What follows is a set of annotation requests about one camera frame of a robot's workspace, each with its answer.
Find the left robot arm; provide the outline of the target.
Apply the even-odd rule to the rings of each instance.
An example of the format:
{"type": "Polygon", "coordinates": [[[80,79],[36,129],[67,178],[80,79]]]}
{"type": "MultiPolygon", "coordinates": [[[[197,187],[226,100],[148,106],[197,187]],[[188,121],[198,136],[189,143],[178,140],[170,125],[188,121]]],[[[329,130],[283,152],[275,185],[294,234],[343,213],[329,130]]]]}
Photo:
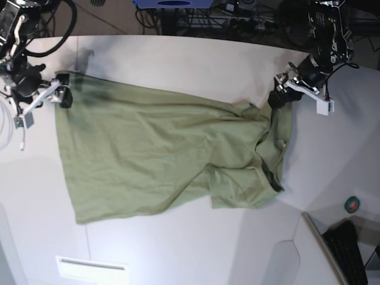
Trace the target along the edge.
{"type": "Polygon", "coordinates": [[[316,112],[329,115],[334,111],[328,80],[342,67],[358,69],[352,63],[353,36],[347,19],[345,1],[313,1],[309,4],[308,19],[316,50],[299,65],[289,62],[286,71],[274,77],[274,88],[268,97],[272,109],[299,101],[307,95],[316,101],[316,112]]]}

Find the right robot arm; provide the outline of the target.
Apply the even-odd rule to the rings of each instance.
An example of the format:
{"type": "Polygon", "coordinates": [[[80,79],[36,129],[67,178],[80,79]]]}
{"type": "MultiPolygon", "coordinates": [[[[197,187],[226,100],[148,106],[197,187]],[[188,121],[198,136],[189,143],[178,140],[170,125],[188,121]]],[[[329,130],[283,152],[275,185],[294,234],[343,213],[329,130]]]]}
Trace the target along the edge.
{"type": "Polygon", "coordinates": [[[1,1],[1,77],[10,88],[7,97],[16,116],[26,116],[40,107],[51,94],[62,93],[62,107],[70,107],[72,96],[68,91],[69,76],[62,75],[52,81],[42,80],[46,65],[32,66],[28,57],[44,58],[56,52],[69,38],[77,22],[77,7],[73,1],[65,1],[71,10],[70,24],[61,40],[51,49],[36,53],[27,46],[39,35],[41,14],[49,11],[53,17],[60,1],[1,1]]]}

